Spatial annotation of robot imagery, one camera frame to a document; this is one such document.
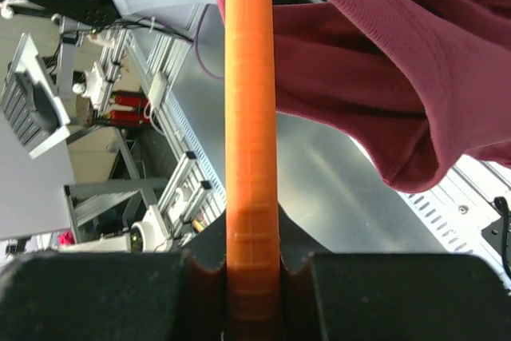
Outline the orange hanger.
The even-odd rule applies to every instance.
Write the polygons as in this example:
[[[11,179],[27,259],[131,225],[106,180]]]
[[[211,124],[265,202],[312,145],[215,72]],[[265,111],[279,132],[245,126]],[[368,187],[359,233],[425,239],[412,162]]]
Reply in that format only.
[[[272,0],[225,0],[228,340],[282,337]]]

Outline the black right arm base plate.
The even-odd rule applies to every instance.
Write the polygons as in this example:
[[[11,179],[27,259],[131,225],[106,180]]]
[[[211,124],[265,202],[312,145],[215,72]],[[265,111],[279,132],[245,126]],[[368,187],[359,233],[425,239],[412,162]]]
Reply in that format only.
[[[510,277],[510,207],[503,196],[495,197],[493,205],[500,218],[482,230],[483,238],[501,257],[501,265]]]

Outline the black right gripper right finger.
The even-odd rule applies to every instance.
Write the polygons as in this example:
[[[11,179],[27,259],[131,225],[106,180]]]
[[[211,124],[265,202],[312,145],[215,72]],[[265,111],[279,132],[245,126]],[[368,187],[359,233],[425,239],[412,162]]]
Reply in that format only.
[[[510,298],[481,258],[333,253],[279,213],[287,340],[507,340]]]

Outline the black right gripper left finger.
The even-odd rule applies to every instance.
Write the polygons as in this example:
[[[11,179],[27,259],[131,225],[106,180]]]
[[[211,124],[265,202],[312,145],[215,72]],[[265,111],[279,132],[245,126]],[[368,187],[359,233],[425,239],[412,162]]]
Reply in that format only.
[[[4,340],[221,340],[225,220],[164,253],[35,252],[1,271]]]

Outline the maroon tank top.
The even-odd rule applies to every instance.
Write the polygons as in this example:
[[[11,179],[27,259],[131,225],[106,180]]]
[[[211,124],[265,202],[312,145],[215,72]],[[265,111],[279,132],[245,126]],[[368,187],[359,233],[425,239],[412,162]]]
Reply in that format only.
[[[217,0],[225,25],[225,0]],[[510,0],[272,6],[275,115],[338,129],[402,192],[510,165]]]

